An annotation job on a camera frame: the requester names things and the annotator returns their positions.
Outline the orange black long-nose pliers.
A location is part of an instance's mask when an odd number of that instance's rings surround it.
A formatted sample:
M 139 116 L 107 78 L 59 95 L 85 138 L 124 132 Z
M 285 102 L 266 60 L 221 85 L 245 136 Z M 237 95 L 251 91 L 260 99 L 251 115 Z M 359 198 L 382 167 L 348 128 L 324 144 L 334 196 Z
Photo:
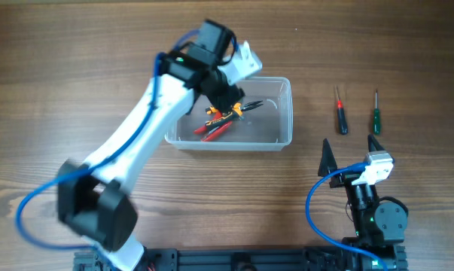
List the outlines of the orange black long-nose pliers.
M 242 104 L 241 102 L 237 102 L 228 112 L 220 112 L 218 109 L 210 106 L 206 109 L 207 114 L 214 114 L 214 118 L 210 121 L 207 121 L 204 125 L 206 130 L 209 132 L 212 129 L 217 127 L 223 126 L 229 121 L 233 121 L 237 118 L 242 118 L 243 113 L 245 111 L 250 111 L 255 108 L 262 106 L 262 100 L 248 102 L 246 104 Z

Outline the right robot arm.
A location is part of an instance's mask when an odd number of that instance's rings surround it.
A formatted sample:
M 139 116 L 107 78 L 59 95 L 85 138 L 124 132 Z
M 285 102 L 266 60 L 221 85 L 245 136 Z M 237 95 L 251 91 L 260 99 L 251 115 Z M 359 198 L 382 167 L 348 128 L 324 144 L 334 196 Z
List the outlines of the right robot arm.
M 341 243 L 367 251 L 374 256 L 343 248 L 322 249 L 321 270 L 407 270 L 407 253 L 402 246 L 407 228 L 408 208 L 392 196 L 380 197 L 376 184 L 386 180 L 394 168 L 395 159 L 373 135 L 367 137 L 368 153 L 365 167 L 338 172 L 337 162 L 327 139 L 322 142 L 318 176 L 332 175 L 331 188 L 346 190 L 356 236 L 345 237 Z

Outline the red black screwdriver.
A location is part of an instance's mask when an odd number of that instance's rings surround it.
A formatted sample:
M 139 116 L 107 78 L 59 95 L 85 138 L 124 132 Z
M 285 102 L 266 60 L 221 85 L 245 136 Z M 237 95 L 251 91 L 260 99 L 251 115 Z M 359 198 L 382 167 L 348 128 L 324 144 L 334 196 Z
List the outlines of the red black screwdriver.
M 346 135 L 349 132 L 348 124 L 346 122 L 346 115 L 343 107 L 343 103 L 340 98 L 340 91 L 338 86 L 335 86 L 336 94 L 337 94 L 337 121 L 338 121 L 338 129 L 341 135 Z

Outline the red handled snips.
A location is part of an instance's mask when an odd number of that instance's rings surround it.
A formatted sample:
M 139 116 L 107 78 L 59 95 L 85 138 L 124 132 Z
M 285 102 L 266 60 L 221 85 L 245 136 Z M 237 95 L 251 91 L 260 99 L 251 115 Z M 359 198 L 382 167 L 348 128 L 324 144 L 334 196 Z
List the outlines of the red handled snips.
M 195 129 L 193 131 L 194 134 L 196 135 L 203 135 L 203 137 L 200 139 L 201 142 L 210 142 L 221 136 L 228 128 L 229 126 L 233 123 L 233 112 L 230 112 L 228 114 L 222 114 L 221 112 L 216 112 L 213 116 L 213 119 L 210 121 L 207 121 L 205 124 L 203 124 L 201 127 L 198 129 Z M 216 130 L 214 133 L 209 135 L 208 137 L 205 137 L 205 135 L 215 127 L 219 126 L 220 128 Z

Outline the silver L-shaped socket wrench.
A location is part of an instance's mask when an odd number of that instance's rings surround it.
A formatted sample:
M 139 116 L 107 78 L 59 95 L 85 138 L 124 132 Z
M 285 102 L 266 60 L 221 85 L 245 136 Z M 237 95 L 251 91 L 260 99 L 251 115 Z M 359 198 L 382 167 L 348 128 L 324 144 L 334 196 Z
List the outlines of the silver L-shaped socket wrench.
M 214 133 L 214 132 L 215 132 L 216 130 L 218 130 L 219 128 L 220 128 L 220 127 L 217 126 L 217 127 L 215 127 L 214 129 L 210 130 L 210 131 L 205 135 L 205 137 L 210 136 L 212 133 Z

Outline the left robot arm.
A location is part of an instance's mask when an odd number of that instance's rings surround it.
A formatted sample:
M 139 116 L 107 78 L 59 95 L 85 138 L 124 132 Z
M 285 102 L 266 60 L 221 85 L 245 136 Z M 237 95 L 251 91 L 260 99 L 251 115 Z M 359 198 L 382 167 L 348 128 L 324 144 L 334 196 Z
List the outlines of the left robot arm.
M 261 61 L 232 30 L 211 20 L 157 54 L 145 94 L 111 137 L 79 166 L 58 173 L 59 221 L 87 240 L 112 270 L 149 270 L 146 247 L 134 236 L 137 211 L 130 201 L 139 173 L 171 127 L 199 97 L 216 115 L 203 126 L 212 134 L 240 115 L 238 83 L 259 72 Z

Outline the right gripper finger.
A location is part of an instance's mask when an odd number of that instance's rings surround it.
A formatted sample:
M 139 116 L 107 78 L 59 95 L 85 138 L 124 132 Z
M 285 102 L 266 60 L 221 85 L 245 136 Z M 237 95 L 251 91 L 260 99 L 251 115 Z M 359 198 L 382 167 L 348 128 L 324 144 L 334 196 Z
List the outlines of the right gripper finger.
M 377 141 L 373 134 L 369 134 L 367 136 L 367 145 L 369 152 L 385 150 L 385 148 Z
M 325 177 L 338 170 L 331 145 L 327 139 L 322 142 L 321 160 L 318 168 L 318 176 Z

